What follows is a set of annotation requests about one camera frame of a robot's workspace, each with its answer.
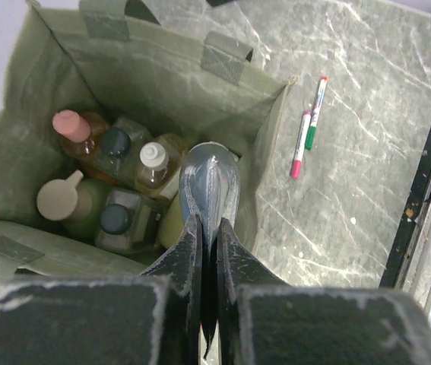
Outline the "clear perfume bottle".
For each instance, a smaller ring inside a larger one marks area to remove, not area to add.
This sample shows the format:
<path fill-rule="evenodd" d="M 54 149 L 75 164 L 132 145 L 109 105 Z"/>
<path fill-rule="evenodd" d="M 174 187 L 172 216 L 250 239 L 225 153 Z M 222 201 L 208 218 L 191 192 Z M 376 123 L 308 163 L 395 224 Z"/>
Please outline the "clear perfume bottle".
<path fill-rule="evenodd" d="M 121 116 L 102 134 L 93 165 L 133 189 L 136 169 L 141 164 L 140 150 L 152 139 L 146 127 Z"/>

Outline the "clear square bottle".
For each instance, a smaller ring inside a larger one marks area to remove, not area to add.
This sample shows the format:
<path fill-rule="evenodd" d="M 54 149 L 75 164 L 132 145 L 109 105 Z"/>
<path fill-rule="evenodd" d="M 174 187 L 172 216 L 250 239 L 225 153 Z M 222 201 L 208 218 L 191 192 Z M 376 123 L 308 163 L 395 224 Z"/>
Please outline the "clear square bottle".
<path fill-rule="evenodd" d="M 100 213 L 95 246 L 124 256 L 153 251 L 163 213 L 158 201 L 114 188 Z"/>

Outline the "orange bottle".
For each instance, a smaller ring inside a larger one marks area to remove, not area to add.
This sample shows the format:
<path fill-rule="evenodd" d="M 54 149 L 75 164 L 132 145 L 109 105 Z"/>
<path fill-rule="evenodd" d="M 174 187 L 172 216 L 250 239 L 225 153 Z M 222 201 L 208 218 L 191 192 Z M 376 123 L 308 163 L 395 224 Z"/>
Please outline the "orange bottle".
<path fill-rule="evenodd" d="M 52 127 L 59 134 L 63 151 L 77 160 L 88 176 L 113 182 L 93 165 L 96 153 L 100 150 L 100 139 L 110 128 L 100 114 L 64 109 L 53 116 Z"/>

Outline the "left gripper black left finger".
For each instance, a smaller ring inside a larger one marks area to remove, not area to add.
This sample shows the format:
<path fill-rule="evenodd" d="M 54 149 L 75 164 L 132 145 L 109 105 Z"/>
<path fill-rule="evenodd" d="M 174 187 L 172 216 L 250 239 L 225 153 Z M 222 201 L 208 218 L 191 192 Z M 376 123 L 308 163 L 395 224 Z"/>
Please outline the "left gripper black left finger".
<path fill-rule="evenodd" d="M 197 364 L 202 225 L 141 274 L 46 278 L 0 288 L 0 364 Z"/>

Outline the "yellow-green pump bottle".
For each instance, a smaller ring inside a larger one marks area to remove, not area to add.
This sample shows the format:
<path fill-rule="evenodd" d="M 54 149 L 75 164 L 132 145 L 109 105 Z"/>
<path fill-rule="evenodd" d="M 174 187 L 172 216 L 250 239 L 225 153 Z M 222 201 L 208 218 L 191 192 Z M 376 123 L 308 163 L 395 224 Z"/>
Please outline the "yellow-green pump bottle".
<path fill-rule="evenodd" d="M 176 195 L 160 222 L 157 241 L 163 248 L 169 249 L 178 242 L 183 228 L 184 222 L 180 199 L 179 195 Z"/>

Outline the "green lotion bottle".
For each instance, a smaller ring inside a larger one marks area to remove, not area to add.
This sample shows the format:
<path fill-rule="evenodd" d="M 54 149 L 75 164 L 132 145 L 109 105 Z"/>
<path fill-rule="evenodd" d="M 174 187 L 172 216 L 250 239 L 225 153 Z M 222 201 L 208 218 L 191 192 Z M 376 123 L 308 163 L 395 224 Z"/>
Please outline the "green lotion bottle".
<path fill-rule="evenodd" d="M 44 184 L 36 195 L 36 207 L 45 219 L 60 222 L 74 239 L 90 242 L 95 239 L 112 188 L 76 170 L 65 179 Z"/>

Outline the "amber liquid bottle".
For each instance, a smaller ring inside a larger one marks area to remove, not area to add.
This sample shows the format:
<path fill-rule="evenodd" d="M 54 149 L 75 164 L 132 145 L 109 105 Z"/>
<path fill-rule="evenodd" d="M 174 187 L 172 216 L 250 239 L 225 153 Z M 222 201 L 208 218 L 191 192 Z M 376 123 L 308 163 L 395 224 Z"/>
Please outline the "amber liquid bottle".
<path fill-rule="evenodd" d="M 135 170 L 135 188 L 150 198 L 173 200 L 179 190 L 180 167 L 188 149 L 189 143 L 173 133 L 144 144 Z"/>

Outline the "grey metallic tube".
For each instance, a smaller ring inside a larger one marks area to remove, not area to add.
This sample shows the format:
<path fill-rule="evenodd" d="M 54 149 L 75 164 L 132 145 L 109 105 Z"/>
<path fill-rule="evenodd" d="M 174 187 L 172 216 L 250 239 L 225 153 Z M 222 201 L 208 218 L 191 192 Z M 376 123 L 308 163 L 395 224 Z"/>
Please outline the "grey metallic tube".
<path fill-rule="evenodd" d="M 240 194 L 237 162 L 228 148 L 209 141 L 194 146 L 182 163 L 179 175 L 182 219 L 199 217 L 207 250 L 211 250 L 223 219 L 235 224 Z"/>

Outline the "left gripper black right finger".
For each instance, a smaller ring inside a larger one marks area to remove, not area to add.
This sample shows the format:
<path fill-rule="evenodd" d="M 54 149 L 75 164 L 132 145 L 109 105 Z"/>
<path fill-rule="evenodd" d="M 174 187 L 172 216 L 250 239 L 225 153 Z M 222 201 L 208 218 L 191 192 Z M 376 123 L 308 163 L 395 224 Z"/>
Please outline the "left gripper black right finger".
<path fill-rule="evenodd" d="M 431 364 L 431 329 L 406 293 L 294 287 L 222 220 L 217 237 L 222 364 Z"/>

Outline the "olive green canvas bag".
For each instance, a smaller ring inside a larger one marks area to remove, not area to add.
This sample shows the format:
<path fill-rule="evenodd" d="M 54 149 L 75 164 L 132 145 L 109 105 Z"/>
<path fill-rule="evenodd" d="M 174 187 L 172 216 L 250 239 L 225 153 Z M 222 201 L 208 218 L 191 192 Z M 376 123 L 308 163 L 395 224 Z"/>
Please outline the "olive green canvas bag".
<path fill-rule="evenodd" d="M 155 134 L 215 141 L 239 156 L 235 231 L 251 249 L 257 188 L 274 151 L 290 84 L 250 62 L 251 48 L 219 33 L 203 40 L 157 24 L 138 1 L 31 5 L 11 54 L 0 110 L 0 281 L 42 275 L 138 273 L 142 264 L 67 237 L 36 209 L 41 185 L 74 160 L 52 118 L 59 110 L 127 116 Z"/>

